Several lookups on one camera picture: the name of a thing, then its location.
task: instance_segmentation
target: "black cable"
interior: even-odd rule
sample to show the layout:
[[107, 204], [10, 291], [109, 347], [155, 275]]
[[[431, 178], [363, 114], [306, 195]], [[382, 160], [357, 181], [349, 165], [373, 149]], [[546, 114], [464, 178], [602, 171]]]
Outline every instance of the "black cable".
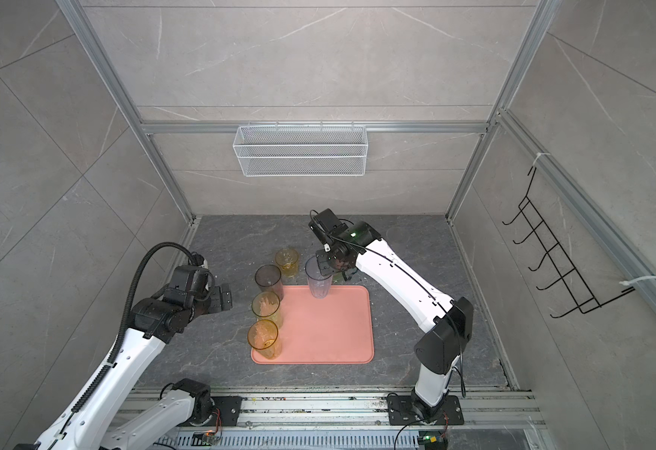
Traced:
[[[308, 216], [310, 216], [311, 221], [313, 221], [313, 216], [310, 214], [310, 212], [309, 212]], [[445, 313], [445, 317], [447, 317], [448, 321], [450, 322], [450, 327], [453, 329], [453, 331], [455, 331], [455, 336], [460, 339], [460, 333], [458, 332], [458, 326], [455, 324], [453, 319], [450, 317], [450, 314], [448, 314], [448, 311], [446, 311], [445, 308], [443, 308], [443, 305], [435, 298], [435, 296], [433, 294], [431, 294], [430, 291], [428, 289], [426, 289], [425, 286], [423, 286], [423, 284], [421, 284], [418, 280], [416, 280], [413, 277], [413, 275], [410, 275], [405, 269], [403, 269], [401, 266], [397, 265], [389, 257], [387, 257], [387, 256], [385, 256], [381, 253], [378, 253], [377, 251], [373, 250], [372, 248], [364, 247], [364, 246], [361, 246], [357, 243], [348, 242], [347, 240], [343, 240], [341, 238], [336, 238], [335, 236], [331, 236], [331, 239], [335, 239], [339, 242], [346, 243], [349, 246], [356, 246], [356, 247], [362, 248], [364, 250], [371, 251], [371, 252], [375, 253], [376, 255], [378, 255], [379, 257], [382, 257], [383, 259], [385, 259], [387, 262], [391, 263], [392, 266], [397, 267], [401, 272], [403, 272], [411, 280], [413, 280], [418, 286], [421, 286], [423, 291], [425, 291], [425, 293], [428, 294], [428, 297], [433, 299], [433, 301], [440, 307], [440, 309], [443, 310], [443, 312]], [[466, 313], [459, 308], [459, 306], [455, 303], [454, 300], [451, 299], [450, 304], [451, 304], [451, 306], [455, 307], [458, 311], [460, 311], [463, 314], [463, 317], [466, 317]], [[466, 392], [466, 383], [463, 381], [463, 346], [460, 344], [460, 342], [458, 342], [458, 354], [459, 354], [458, 360], [460, 362], [460, 371], [458, 371], [457, 368], [456, 368], [456, 371], [458, 371], [458, 375], [460, 376], [460, 394], [463, 396], [463, 398], [466, 398], [466, 393], [467, 393]]]
[[160, 297], [161, 297], [163, 294], [165, 294], [165, 288], [167, 288], [167, 287], [168, 287], [168, 283], [164, 284], [163, 287], [161, 287], [158, 291], [156, 291], [155, 294], [151, 295], [150, 297], [151, 297], [153, 300], [160, 299]]
[[331, 236], [331, 239], [338, 240], [338, 241], [340, 241], [340, 242], [346, 243], [346, 244], [351, 245], [351, 246], [360, 247], [360, 248], [362, 248], [362, 249], [364, 249], [364, 250], [371, 251], [371, 252], [375, 253], [375, 254], [378, 255], [379, 257], [382, 257], [382, 258], [385, 259], [387, 262], [391, 263], [392, 266], [397, 267], [401, 272], [403, 272], [405, 275], [407, 275], [407, 276], [408, 276], [411, 280], [413, 280], [418, 286], [421, 286], [421, 288], [423, 289], [423, 291], [425, 291], [425, 293], [428, 294], [428, 297], [430, 297], [431, 299], [433, 299], [434, 302], [437, 302], [435, 296], [434, 296], [433, 294], [431, 294], [430, 291], [429, 291], [428, 289], [425, 288], [425, 286], [423, 286], [418, 280], [416, 280], [415, 277], [413, 277], [413, 275], [410, 275], [410, 274], [409, 274], [404, 268], [402, 268], [401, 266], [399, 266], [399, 265], [397, 265], [395, 262], [393, 262], [389, 257], [387, 257], [387, 256], [385, 256], [385, 255], [383, 255], [383, 254], [381, 254], [381, 253], [378, 253], [377, 251], [375, 251], [375, 250], [372, 249], [372, 248], [364, 247], [364, 246], [361, 246], [361, 245], [359, 245], [359, 244], [357, 244], [357, 243], [348, 242], [347, 240], [343, 240], [343, 239], [341, 239], [341, 238], [336, 238], [335, 236]]
[[145, 266], [148, 265], [148, 261], [150, 261], [151, 257], [155, 252], [159, 251], [163, 247], [178, 248], [187, 257], [189, 257], [190, 265], [192, 266], [198, 265], [198, 262], [196, 261], [196, 258], [193, 256], [193, 254], [191, 254], [187, 248], [175, 242], [158, 243], [153, 247], [151, 247], [151, 249], [146, 252], [140, 264], [138, 264], [136, 273], [133, 276], [133, 281], [131, 281], [131, 287], [128, 289], [128, 296], [126, 297], [126, 304], [123, 308], [123, 316], [121, 317], [121, 325], [118, 327], [118, 335], [116, 336], [116, 341], [113, 344], [111, 353], [108, 354], [108, 360], [106, 362], [107, 364], [100, 368], [100, 371], [98, 375], [96, 375], [96, 378], [93, 379], [93, 381], [90, 383], [90, 385], [85, 390], [85, 392], [83, 392], [83, 395], [81, 395], [81, 398], [79, 398], [78, 401], [75, 403], [75, 405], [73, 405], [73, 408], [70, 409], [74, 413], [77, 413], [78, 411], [81, 410], [83, 405], [85, 405], [88, 399], [90, 399], [90, 396], [93, 395], [93, 392], [96, 391], [96, 389], [98, 389], [100, 382], [103, 381], [103, 378], [105, 378], [106, 374], [108, 373], [108, 370], [110, 370], [115, 365], [116, 359], [118, 358], [118, 354], [121, 352], [121, 347], [123, 346], [123, 340], [126, 337], [126, 331], [128, 330], [128, 321], [130, 319], [131, 309], [133, 308], [133, 299], [135, 298], [136, 290], [138, 289], [138, 282], [141, 279], [141, 275], [143, 275], [143, 270], [145, 269]]
[[[389, 397], [392, 396], [392, 395], [395, 395], [396, 397], [400, 397], [400, 396], [399, 396], [398, 394], [396, 394], [395, 392], [389, 392], [389, 393], [387, 393], [387, 394], [386, 394], [386, 405], [388, 406], [388, 409], [391, 409], [391, 407], [388, 405], [388, 403], [389, 403], [389, 402], [388, 402], [388, 399], [389, 399]], [[408, 414], [412, 414], [412, 412], [404, 411], [404, 410], [402, 410], [402, 409], [400, 409], [400, 408], [397, 409], [397, 410], [398, 410], [398, 412], [401, 413], [401, 414], [406, 414], [406, 413], [408, 413]]]
[[173, 445], [161, 444], [160, 442], [154, 442], [153, 445], [161, 445], [161, 446], [164, 446], [164, 447], [168, 447], [168, 448], [170, 448], [170, 449], [173, 449], [173, 450], [178, 450], [178, 449], [177, 449], [176, 447], [174, 447]]
[[210, 275], [210, 277], [211, 277], [211, 286], [208, 288], [208, 295], [210, 295], [211, 291], [213, 290], [213, 288], [216, 285], [216, 277], [215, 277], [215, 275], [213, 275], [211, 273], [211, 271], [208, 271], [208, 275]]
[[418, 420], [413, 420], [412, 422], [408, 422], [408, 423], [406, 423], [405, 425], [403, 425], [403, 428], [401, 428], [401, 430], [398, 432], [398, 434], [395, 435], [395, 439], [393, 440], [393, 450], [395, 450], [395, 446], [396, 446], [397, 443], [398, 443], [398, 437], [401, 436], [401, 433], [403, 433], [403, 430], [405, 430], [407, 427], [409, 427], [409, 426], [411, 426], [411, 425], [415, 425], [416, 423], [420, 423], [420, 422], [422, 422], [422, 421], [423, 421], [423, 420], [420, 420], [420, 419], [418, 419]]
[[163, 387], [163, 389], [160, 390], [160, 394], [158, 395], [158, 400], [162, 400], [162, 398], [163, 398], [163, 392], [165, 392], [165, 389], [166, 389], [168, 386], [175, 386], [175, 383], [168, 383], [168, 384], [166, 384], [166, 385]]
[[[65, 420], [65, 422], [63, 422], [63, 426], [61, 427], [60, 431], [58, 432], [58, 436], [60, 436], [60, 435], [63, 434], [63, 431], [65, 431], [65, 427], [68, 426], [68, 424], [70, 423], [70, 419], [73, 417], [74, 414], [75, 414], [75, 412], [72, 412], [72, 413], [68, 416], [68, 418]], [[50, 447], [48, 447], [48, 450], [51, 450], [51, 449], [53, 448], [53, 446], [54, 446], [57, 442], [58, 442], [58, 439], [56, 438], [56, 440], [53, 441], [53, 443], [50, 445]]]

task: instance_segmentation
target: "wire mesh basket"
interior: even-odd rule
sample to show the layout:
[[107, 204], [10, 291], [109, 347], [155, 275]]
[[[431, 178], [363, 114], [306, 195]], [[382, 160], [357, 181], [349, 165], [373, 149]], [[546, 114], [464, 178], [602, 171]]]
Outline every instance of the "wire mesh basket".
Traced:
[[353, 125], [247, 125], [233, 149], [246, 176], [363, 175], [368, 133]]

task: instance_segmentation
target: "aluminum rail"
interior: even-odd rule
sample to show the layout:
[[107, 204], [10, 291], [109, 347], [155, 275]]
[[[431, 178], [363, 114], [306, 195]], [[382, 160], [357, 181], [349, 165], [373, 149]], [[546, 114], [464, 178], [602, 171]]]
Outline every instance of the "aluminum rail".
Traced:
[[[409, 387], [255, 387], [211, 388], [211, 395], [241, 396], [243, 405], [235, 429], [393, 430], [388, 422], [386, 395], [410, 395]], [[130, 420], [158, 399], [160, 389], [135, 389], [116, 414]], [[532, 392], [469, 387], [460, 398], [465, 425], [452, 429], [546, 429]], [[415, 429], [440, 429], [416, 426]], [[189, 431], [207, 427], [187, 427]]]
[[[531, 159], [537, 153], [548, 152], [509, 110], [499, 111], [498, 123]], [[535, 161], [535, 166], [628, 279], [656, 275], [656, 269], [647, 258], [554, 157], [544, 155]], [[656, 312], [656, 279], [643, 280], [636, 283], [634, 287]]]
[[144, 121], [147, 134], [159, 133], [235, 133], [248, 125], [347, 126], [365, 127], [368, 132], [485, 132], [485, 121]]
[[557, 7], [560, 5], [560, 0], [542, 0], [538, 6], [536, 6], [535, 14], [533, 14], [533, 19], [528, 26], [528, 31], [525, 33], [523, 42], [521, 43], [518, 53], [513, 62], [513, 66], [508, 72], [508, 77], [506, 77], [503, 88], [501, 89], [496, 104], [493, 106], [491, 115], [488, 117], [488, 130], [485, 135], [481, 136], [481, 139], [478, 140], [476, 149], [473, 151], [473, 155], [468, 161], [466, 170], [463, 172], [463, 176], [458, 183], [458, 188], [456, 188], [453, 198], [448, 206], [448, 211], [445, 212], [445, 218], [451, 222], [455, 219], [455, 215], [458, 214], [460, 205], [463, 204], [463, 200], [466, 198], [466, 194], [470, 185], [473, 183], [473, 179], [476, 178], [478, 168], [485, 158], [485, 153], [488, 151], [488, 147], [491, 145], [491, 141], [495, 135], [495, 124], [496, 116], [499, 110], [507, 108], [513, 101], [520, 83], [525, 77], [525, 73], [530, 67], [530, 62], [533, 61], [535, 53], [538, 51], [540, 42], [545, 37], [545, 32], [548, 31], [550, 23], [553, 21], [553, 17], [556, 15]]
[[121, 110], [121, 113], [126, 118], [128, 126], [135, 134], [141, 147], [143, 147], [150, 162], [153, 164], [153, 167], [155, 167], [156, 172], [158, 172], [158, 175], [163, 181], [168, 193], [171, 194], [176, 206], [178, 206], [183, 218], [190, 223], [194, 219], [194, 215], [193, 212], [190, 211], [189, 203], [183, 195], [183, 192], [180, 190], [178, 182], [173, 178], [170, 168], [163, 160], [158, 147], [141, 129], [141, 120], [138, 115], [138, 110], [128, 95], [126, 88], [121, 83], [115, 68], [106, 55], [106, 51], [100, 44], [96, 31], [90, 26], [88, 17], [85, 15], [83, 8], [77, 0], [56, 0], [56, 3], [58, 3], [58, 7], [71, 25], [78, 41], [81, 42], [81, 45], [85, 49], [85, 52], [88, 53], [90, 62], [96, 67], [96, 70], [106, 85], [108, 92], [111, 94], [116, 105]]

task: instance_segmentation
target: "zip tie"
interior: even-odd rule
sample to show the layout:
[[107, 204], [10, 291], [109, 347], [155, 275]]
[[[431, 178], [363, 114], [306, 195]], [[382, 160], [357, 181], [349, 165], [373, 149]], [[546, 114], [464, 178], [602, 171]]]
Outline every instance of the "zip tie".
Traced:
[[639, 276], [638, 278], [634, 278], [631, 280], [626, 280], [624, 282], [618, 282], [619, 284], [622, 284], [623, 286], [630, 286], [631, 284], [635, 284], [637, 282], [641, 282], [644, 279], [656, 279], [656, 275], [644, 275], [644, 276]]
[[540, 158], [540, 157], [543, 156], [543, 155], [550, 155], [550, 153], [536, 153], [536, 154], [535, 154], [535, 159], [533, 160], [533, 164], [532, 164], [532, 165], [535, 166], [535, 163], [538, 162], [538, 158]]

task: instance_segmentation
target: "amber plastic cup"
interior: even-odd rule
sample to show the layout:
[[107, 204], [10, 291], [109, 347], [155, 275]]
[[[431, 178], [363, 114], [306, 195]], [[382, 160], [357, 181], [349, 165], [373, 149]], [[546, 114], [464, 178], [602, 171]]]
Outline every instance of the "amber plastic cup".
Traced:
[[268, 359], [278, 358], [283, 349], [279, 340], [279, 328], [270, 320], [258, 320], [250, 327], [248, 343]]
[[258, 320], [270, 320], [278, 328], [283, 326], [283, 316], [280, 314], [280, 299], [275, 292], [261, 292], [256, 295], [251, 304], [253, 314]]
[[280, 267], [283, 276], [291, 278], [298, 274], [298, 259], [301, 256], [293, 248], [281, 248], [274, 261]]
[[277, 265], [266, 264], [255, 271], [255, 282], [264, 293], [276, 293], [283, 299], [283, 283], [280, 281], [280, 269]]

